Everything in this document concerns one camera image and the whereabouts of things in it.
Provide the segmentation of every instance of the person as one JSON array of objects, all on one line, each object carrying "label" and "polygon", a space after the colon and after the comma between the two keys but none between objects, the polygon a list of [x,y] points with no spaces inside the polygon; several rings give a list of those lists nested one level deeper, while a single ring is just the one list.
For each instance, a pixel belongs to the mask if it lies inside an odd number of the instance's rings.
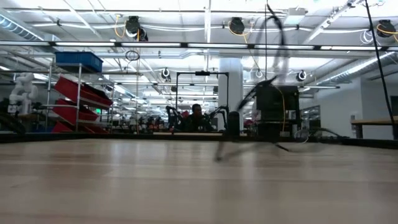
[{"label": "person", "polygon": [[212,131],[213,127],[206,121],[201,113],[199,104],[192,105],[192,114],[185,120],[185,131]]}]

